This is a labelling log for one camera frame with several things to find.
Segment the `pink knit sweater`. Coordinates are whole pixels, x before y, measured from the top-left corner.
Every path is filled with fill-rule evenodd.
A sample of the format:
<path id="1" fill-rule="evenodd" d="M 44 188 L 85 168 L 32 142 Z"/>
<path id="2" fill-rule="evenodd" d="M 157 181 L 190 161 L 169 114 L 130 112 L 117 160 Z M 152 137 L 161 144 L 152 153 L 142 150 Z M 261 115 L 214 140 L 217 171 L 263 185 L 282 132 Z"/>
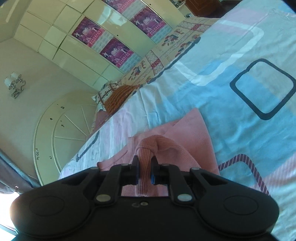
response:
<path id="1" fill-rule="evenodd" d="M 139 183 L 122 189 L 123 196 L 167 196 L 163 185 L 151 183 L 151 159 L 159 164 L 172 164 L 188 172 L 193 167 L 219 174 L 212 142 L 205 122 L 197 108 L 182 119 L 165 123 L 128 139 L 124 148 L 112 158 L 99 162 L 98 168 L 108 171 L 114 165 L 130 164 L 134 156 L 139 159 Z"/>

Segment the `cream curved headboard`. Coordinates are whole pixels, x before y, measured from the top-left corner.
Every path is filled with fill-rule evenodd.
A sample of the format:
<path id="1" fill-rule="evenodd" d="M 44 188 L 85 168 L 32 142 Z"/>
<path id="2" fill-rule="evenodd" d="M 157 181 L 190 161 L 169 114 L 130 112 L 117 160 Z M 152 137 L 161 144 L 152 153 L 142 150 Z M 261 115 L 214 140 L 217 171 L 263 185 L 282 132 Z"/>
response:
<path id="1" fill-rule="evenodd" d="M 90 136 L 97 104 L 86 91 L 67 93 L 41 115 L 34 133 L 34 166 L 41 185 L 58 180 Z"/>

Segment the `orange knit cushion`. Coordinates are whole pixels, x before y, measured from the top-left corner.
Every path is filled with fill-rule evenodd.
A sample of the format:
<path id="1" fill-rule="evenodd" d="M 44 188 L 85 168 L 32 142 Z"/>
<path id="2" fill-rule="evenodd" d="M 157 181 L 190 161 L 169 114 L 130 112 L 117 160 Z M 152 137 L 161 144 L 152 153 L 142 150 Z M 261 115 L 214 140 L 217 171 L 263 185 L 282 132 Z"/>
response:
<path id="1" fill-rule="evenodd" d="M 110 97 L 105 102 L 105 111 L 109 115 L 115 114 L 118 109 L 123 105 L 127 98 L 137 91 L 140 85 L 121 85 L 119 88 L 114 90 Z"/>

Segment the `patterned pillow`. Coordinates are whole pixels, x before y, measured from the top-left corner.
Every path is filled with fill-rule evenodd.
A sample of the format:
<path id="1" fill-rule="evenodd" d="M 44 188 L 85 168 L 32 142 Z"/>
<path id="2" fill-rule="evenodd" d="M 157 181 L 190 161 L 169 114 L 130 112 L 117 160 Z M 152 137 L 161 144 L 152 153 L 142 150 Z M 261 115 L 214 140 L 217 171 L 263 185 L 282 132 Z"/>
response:
<path id="1" fill-rule="evenodd" d="M 121 87 L 122 83 L 121 81 L 109 81 L 106 84 L 103 85 L 101 90 L 92 97 L 92 100 L 96 102 L 97 104 L 97 111 L 103 110 L 106 111 L 105 109 L 105 103 L 109 99 L 109 97 L 112 95 L 112 93 L 117 90 L 119 87 Z"/>

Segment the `light blue pink bedspread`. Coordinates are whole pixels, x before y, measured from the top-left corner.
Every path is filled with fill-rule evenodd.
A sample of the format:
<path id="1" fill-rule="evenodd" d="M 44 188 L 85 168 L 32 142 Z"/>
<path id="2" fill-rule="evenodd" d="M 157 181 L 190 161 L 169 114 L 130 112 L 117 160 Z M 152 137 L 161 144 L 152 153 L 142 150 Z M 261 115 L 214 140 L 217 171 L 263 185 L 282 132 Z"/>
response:
<path id="1" fill-rule="evenodd" d="M 280 208 L 273 235 L 295 240 L 295 11 L 284 1 L 241 1 L 133 94 L 60 177 L 194 108 L 221 175 L 270 194 Z"/>

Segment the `lower left purple poster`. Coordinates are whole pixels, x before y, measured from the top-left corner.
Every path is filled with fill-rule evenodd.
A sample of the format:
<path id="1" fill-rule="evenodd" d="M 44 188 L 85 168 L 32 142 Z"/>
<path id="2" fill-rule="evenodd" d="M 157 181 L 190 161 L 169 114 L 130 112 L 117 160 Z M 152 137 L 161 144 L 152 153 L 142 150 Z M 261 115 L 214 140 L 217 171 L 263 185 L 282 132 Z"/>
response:
<path id="1" fill-rule="evenodd" d="M 123 73 L 128 73 L 141 60 L 138 54 L 115 37 L 107 43 L 99 54 Z"/>

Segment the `purple poster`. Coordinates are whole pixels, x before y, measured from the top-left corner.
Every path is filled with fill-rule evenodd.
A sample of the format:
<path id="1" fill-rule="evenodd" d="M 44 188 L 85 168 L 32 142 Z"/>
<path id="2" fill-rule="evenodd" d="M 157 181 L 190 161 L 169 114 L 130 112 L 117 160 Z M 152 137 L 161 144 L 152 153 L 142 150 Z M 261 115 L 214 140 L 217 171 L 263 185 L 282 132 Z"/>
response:
<path id="1" fill-rule="evenodd" d="M 97 53 L 107 45 L 113 35 L 87 17 L 84 17 L 71 34 Z"/>
<path id="2" fill-rule="evenodd" d="M 103 2 L 129 20 L 145 7 L 145 4 L 139 0 L 104 0 Z"/>
<path id="3" fill-rule="evenodd" d="M 138 54 L 115 37 L 107 43 L 99 54 L 123 73 L 128 73 L 141 60 Z"/>
<path id="4" fill-rule="evenodd" d="M 147 6 L 130 21 L 156 44 L 172 31 L 172 28 Z"/>

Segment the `floral patterned bed sheet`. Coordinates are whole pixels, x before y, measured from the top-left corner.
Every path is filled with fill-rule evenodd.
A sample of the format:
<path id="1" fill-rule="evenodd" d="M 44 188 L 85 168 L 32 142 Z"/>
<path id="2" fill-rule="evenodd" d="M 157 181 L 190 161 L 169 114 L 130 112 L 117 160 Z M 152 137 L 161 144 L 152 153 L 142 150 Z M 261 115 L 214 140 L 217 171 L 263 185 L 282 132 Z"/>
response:
<path id="1" fill-rule="evenodd" d="M 198 42 L 201 35 L 217 21 L 217 18 L 205 18 L 200 16 L 185 19 L 166 34 L 165 37 L 123 77 L 119 78 L 119 80 L 106 82 L 100 91 L 92 97 L 97 103 L 97 110 L 90 134 L 93 135 L 109 119 L 109 115 L 104 109 L 104 101 L 100 101 L 104 89 L 109 86 L 143 86 L 150 83 L 152 78 L 161 73 L 164 68 L 183 54 L 192 44 Z"/>

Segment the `lower right purple poster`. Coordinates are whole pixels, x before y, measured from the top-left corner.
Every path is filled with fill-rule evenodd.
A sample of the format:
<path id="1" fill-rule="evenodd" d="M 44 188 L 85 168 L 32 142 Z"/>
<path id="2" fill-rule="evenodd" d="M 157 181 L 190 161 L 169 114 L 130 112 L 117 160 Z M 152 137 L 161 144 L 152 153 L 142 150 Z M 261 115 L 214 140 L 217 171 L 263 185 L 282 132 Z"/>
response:
<path id="1" fill-rule="evenodd" d="M 172 31 L 172 28 L 147 6 L 130 21 L 156 44 Z"/>

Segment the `cream glossy wardrobe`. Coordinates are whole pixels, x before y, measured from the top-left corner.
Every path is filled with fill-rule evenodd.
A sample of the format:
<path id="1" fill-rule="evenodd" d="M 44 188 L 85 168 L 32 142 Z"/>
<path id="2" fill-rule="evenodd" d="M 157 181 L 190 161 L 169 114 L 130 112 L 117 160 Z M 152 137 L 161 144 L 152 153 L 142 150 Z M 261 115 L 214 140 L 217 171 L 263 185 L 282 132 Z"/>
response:
<path id="1" fill-rule="evenodd" d="M 15 39 L 100 89 L 132 70 L 184 18 L 171 1 L 31 1 Z"/>

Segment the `upper left purple poster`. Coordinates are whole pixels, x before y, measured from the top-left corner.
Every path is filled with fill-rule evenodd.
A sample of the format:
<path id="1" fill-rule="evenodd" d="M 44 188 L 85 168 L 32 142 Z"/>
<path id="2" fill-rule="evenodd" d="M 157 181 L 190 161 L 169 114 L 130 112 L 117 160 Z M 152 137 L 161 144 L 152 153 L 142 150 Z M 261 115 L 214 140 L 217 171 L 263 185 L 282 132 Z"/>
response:
<path id="1" fill-rule="evenodd" d="M 87 17 L 84 17 L 71 34 L 97 53 L 107 45 L 113 35 Z"/>

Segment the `upper right purple poster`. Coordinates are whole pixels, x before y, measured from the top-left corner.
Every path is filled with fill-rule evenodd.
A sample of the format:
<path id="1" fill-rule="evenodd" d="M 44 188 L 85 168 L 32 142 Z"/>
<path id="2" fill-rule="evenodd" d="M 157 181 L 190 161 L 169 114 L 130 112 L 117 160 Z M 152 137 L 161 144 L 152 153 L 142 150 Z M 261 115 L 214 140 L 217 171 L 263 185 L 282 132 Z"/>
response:
<path id="1" fill-rule="evenodd" d="M 104 0 L 103 2 L 129 20 L 145 7 L 145 4 L 139 0 Z"/>

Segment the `brown wooden door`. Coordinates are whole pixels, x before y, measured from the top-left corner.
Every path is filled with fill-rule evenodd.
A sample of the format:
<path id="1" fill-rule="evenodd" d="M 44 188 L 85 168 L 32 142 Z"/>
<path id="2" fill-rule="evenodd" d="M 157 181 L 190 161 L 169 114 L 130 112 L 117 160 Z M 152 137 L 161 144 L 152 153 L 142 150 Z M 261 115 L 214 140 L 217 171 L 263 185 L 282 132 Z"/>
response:
<path id="1" fill-rule="evenodd" d="M 202 17 L 222 10 L 221 2 L 218 0 L 186 0 L 185 5 L 193 15 Z"/>

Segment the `wall lamp with shades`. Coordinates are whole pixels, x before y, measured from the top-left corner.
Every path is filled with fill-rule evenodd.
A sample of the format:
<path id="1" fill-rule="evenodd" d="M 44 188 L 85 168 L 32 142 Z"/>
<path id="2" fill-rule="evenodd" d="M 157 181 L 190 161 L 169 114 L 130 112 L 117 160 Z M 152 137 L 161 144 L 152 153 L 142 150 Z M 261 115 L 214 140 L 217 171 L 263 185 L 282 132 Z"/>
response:
<path id="1" fill-rule="evenodd" d="M 4 80 L 4 84 L 10 91 L 11 97 L 16 99 L 23 92 L 26 81 L 21 74 L 13 72 Z"/>

